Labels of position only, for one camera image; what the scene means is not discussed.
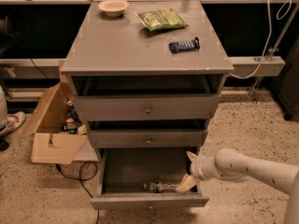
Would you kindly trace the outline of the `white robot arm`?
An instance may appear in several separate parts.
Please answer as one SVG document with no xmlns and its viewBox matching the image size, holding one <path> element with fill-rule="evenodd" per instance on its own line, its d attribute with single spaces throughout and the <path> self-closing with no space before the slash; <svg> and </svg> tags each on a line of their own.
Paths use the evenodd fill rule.
<svg viewBox="0 0 299 224">
<path fill-rule="evenodd" d="M 177 185 L 183 193 L 200 181 L 216 178 L 242 181 L 247 175 L 289 196 L 283 224 L 299 224 L 299 167 L 281 162 L 255 159 L 234 149 L 222 148 L 212 157 L 187 151 L 191 161 L 190 174 Z"/>
</svg>

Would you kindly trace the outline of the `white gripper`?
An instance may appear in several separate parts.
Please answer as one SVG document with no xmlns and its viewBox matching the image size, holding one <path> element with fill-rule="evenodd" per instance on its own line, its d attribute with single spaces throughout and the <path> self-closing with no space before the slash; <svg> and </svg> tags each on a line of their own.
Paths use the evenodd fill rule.
<svg viewBox="0 0 299 224">
<path fill-rule="evenodd" d="M 196 154 L 186 152 L 189 161 L 192 163 L 190 171 L 192 175 L 186 174 L 176 187 L 176 192 L 184 193 L 197 185 L 197 180 L 205 181 L 214 176 L 214 158 L 208 156 L 197 156 Z"/>
</svg>

